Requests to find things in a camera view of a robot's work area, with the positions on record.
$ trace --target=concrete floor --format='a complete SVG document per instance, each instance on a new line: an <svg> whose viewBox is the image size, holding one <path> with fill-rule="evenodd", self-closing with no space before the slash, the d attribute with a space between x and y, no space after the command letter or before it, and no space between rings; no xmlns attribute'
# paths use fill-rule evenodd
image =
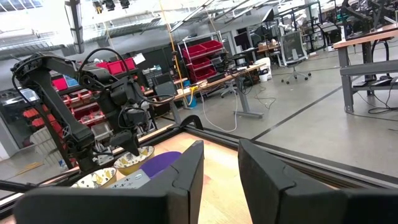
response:
<svg viewBox="0 0 398 224"><path fill-rule="evenodd" d="M398 59L398 53L394 50L398 47L398 43L392 42L390 46L390 59ZM360 46L356 47L356 54L353 48L349 49L349 53L352 64L362 62ZM375 61L385 60L383 45L377 46L374 58ZM357 94L354 96L355 114L394 121L346 114L343 110L338 66L337 52L319 51L318 56L297 67L298 71L311 71L312 77L308 81L299 78L290 85L281 83L280 80L286 78L291 69L274 69L273 80L256 85L247 95L251 110L263 112L264 117L253 119L238 116L238 127L230 134L242 138L254 138L259 142L302 154L398 177L396 169L398 152L394 149L395 143L398 142L398 131L389 130L398 129L398 123L395 122L398 121L398 113L370 115L368 109L372 107ZM257 94L260 98L277 98L277 100L269 110L254 98ZM360 94L370 104L382 106L373 96L367 97L366 92ZM388 91L377 91L376 95L382 101L386 101ZM272 100L261 101L267 105L272 102ZM389 106L397 105L398 92L393 91ZM184 118L196 114L201 118L204 127L220 131L205 119L202 106L198 100L196 108L180 110L180 116ZM221 99L220 92L214 93L205 101L208 119L224 129L234 129L235 106L234 95L226 95ZM157 120L159 128L170 123L173 122L167 119ZM44 165L15 177L16 173L27 164L41 161L42 158L34 151L18 153L0 162L0 169L3 171L0 179L38 183L60 173L59 166ZM7 194L10 192L0 191L0 197Z"/></svg>

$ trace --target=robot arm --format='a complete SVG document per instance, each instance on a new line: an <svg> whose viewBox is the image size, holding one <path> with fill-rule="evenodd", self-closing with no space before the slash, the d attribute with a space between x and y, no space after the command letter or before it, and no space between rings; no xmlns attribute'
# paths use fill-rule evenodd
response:
<svg viewBox="0 0 398 224"><path fill-rule="evenodd" d="M143 110L131 105L144 99L139 85L128 77L118 80L103 68L84 66L79 70L79 67L74 61L46 52L20 61L15 64L12 72L24 88L36 92L60 123L64 147L77 159L81 170L90 170L96 165L92 151L95 146L94 134L75 119L53 89L51 70L76 79L87 90L99 91L95 100L115 134L111 138L111 145L121 146L138 156L136 125L145 122L146 116Z"/></svg>

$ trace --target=workbench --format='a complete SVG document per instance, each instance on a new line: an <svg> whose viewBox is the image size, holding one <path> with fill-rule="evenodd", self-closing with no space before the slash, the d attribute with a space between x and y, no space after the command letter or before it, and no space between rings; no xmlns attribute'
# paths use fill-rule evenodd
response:
<svg viewBox="0 0 398 224"><path fill-rule="evenodd" d="M338 50L341 83L343 85L346 112L352 113L354 111L353 95L357 91L367 91L368 95L371 95L376 90L398 89L398 86L366 86L354 88L352 84L352 77L365 76L365 81L369 81L375 79L375 74L398 72L398 60L373 62L373 56L371 52L371 41L386 39L395 36L398 36L397 25L391 24L375 30L374 32L364 37L353 40L342 40L334 44L334 48ZM351 65L348 58L348 47L356 44L362 45L362 65Z"/></svg>
<svg viewBox="0 0 398 224"><path fill-rule="evenodd" d="M225 78L222 78L222 79L217 80L212 83L207 83L207 81L198 82L199 88L194 90L193 93L198 92L198 91L204 91L204 90L210 90L212 88L216 88L220 85L223 85L224 83L226 83L228 81L233 80L234 78L236 78L244 73L251 72L253 70L257 70L258 68L265 66L265 65L266 65L266 63L261 63L259 65L251 65L249 68L246 68L245 70L241 70L240 72L237 72L235 74L225 76ZM241 115L241 116L250 116L250 117L261 119L262 116L264 115L264 113L257 113L257 112L253 112L250 110L248 99L246 98L246 95L243 94L242 91L240 90L242 88L242 86L241 86L242 83L237 82L236 85L238 86L237 92L239 94L239 98L241 99L241 104L242 104L242 109L243 109L242 111L238 111L237 114ZM190 91L186 92L186 93L178 94L177 96L175 96L174 100L170 102L170 108L171 108L171 111L173 114L173 118L177 124L181 123L181 117L178 113L178 109L177 109L177 106L175 105L174 101L181 100L182 98L184 98L186 96L190 96L191 94L192 93Z"/></svg>

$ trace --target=patterned bowl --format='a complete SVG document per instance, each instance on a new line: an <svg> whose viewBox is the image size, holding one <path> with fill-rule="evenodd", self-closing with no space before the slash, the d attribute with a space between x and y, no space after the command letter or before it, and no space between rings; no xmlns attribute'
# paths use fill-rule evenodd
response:
<svg viewBox="0 0 398 224"><path fill-rule="evenodd" d="M129 175L137 171L148 159L155 154L155 148L152 146L145 146L138 148L139 156L135 156L130 152L125 153L113 164L117 170L123 175Z"/></svg>
<svg viewBox="0 0 398 224"><path fill-rule="evenodd" d="M106 188L107 186L115 182L116 182L116 169L105 168L86 175L78 182L73 184L71 188L87 188L87 189Z"/></svg>

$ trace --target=metal frame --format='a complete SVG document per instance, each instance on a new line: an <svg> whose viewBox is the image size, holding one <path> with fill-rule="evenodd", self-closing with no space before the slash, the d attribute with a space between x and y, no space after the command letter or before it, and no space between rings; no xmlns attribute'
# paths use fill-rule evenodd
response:
<svg viewBox="0 0 398 224"><path fill-rule="evenodd" d="M343 96L345 111L354 112L353 95L357 91L367 91L368 95L372 95L376 90L396 90L398 86L375 86L354 88L352 77L365 76L365 81L375 80L375 74L398 72L398 60L390 60L385 62L373 62L371 53L371 43L362 43L363 48L363 64L349 65L348 47L338 49L338 57L340 62L340 75L343 86Z"/></svg>
<svg viewBox="0 0 398 224"><path fill-rule="evenodd" d="M222 36L221 36L221 31L212 32L212 33L204 34L204 35L199 35L199 36L196 36L196 37L186 37L186 38L182 39L179 43L177 43L178 50L180 51L180 55L181 55L182 62L183 62L183 64L184 64L185 72L187 73L188 77L189 77L189 71L188 71L188 69L187 69L187 65L189 65L189 64L186 64L186 62L185 62L185 59L184 59L184 56L183 56L183 54L182 54L182 50L181 50L180 45L181 45L181 44L184 44L184 47L185 47L185 49L186 49L187 52L188 52L188 59L189 59L189 62L192 63L192 60L194 60L194 59L196 59L196 58L200 58L200 57L202 57L203 55L197 55L197 56L191 58L191 56L189 55L187 43L192 42L192 41L195 41L195 40L204 39L204 38L207 38L207 37L210 37L211 40L214 40L214 35L216 35L218 41L219 41L220 43L223 44L223 38L222 38ZM218 52L218 51L220 51L220 50L214 50L213 52L206 52L204 55L213 54L213 53ZM223 44L223 48L221 49L221 51L222 51L222 52L225 52L225 51L226 51L226 49L225 49L225 47L224 47L224 44ZM193 71L193 75L196 76L196 71L197 71L197 69L196 69L196 71L195 71L195 70L192 70L192 71Z"/></svg>
<svg viewBox="0 0 398 224"><path fill-rule="evenodd" d="M165 129L159 134L152 136L141 142L141 146L154 146L161 143L169 138L172 138L182 132L187 132L199 138L203 138L219 144L221 146L230 148L237 151L239 146L239 139L244 139L239 136L233 136L228 133L221 133L218 131L212 131L206 129L204 131L192 127L190 124L188 126L177 126L174 128ZM336 169L325 164L321 164L315 161L309 161L308 159L300 158L292 154L287 154L272 148L267 147L267 144L262 142L252 141L254 144L261 146L263 150L276 156L276 158L282 160L286 164L296 168L300 172L303 172L321 182L337 188L384 188L384 189L394 189L390 185L384 184L383 181L371 181L364 178L361 174L354 174L348 170ZM114 160L109 161L96 169L103 169L105 167L110 167L115 162L116 159L120 158L122 154L125 153L124 150L115 153ZM81 179L85 175L93 172L94 170L89 170L87 172L71 172L66 178L60 179L58 182L54 183L54 186L71 186L74 182ZM18 195L11 195L11 200L0 205L0 220L12 215L12 208L17 202Z"/></svg>

